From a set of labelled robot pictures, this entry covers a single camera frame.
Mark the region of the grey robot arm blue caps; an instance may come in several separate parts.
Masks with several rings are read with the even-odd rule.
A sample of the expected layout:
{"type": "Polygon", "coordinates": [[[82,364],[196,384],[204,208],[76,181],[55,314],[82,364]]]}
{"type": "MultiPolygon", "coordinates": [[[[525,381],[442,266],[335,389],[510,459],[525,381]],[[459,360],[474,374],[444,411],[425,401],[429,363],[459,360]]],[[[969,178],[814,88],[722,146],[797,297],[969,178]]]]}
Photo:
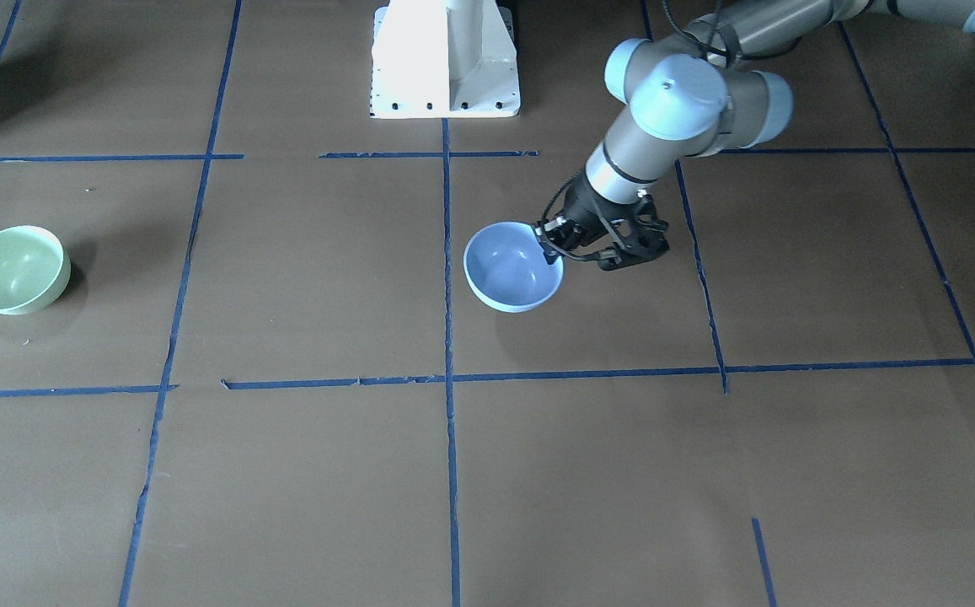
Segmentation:
{"type": "Polygon", "coordinates": [[[794,93],[752,62],[786,54],[827,24],[876,12],[975,34],[975,1],[738,1],[660,40],[611,51],[605,85],[623,109],[583,169],[562,185],[533,234],[546,264],[568,258],[603,271],[668,251],[651,188],[681,158],[753,148],[794,114],[794,93]]]}

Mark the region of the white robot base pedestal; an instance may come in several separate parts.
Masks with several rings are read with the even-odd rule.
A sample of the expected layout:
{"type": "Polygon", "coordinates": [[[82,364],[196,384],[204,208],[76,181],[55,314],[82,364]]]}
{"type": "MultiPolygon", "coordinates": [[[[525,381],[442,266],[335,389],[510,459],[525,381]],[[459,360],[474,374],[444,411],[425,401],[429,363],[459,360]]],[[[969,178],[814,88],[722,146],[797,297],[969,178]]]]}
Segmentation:
{"type": "Polygon", "coordinates": [[[369,115],[501,119],[521,111],[513,8],[390,1],[374,13],[369,115]]]}

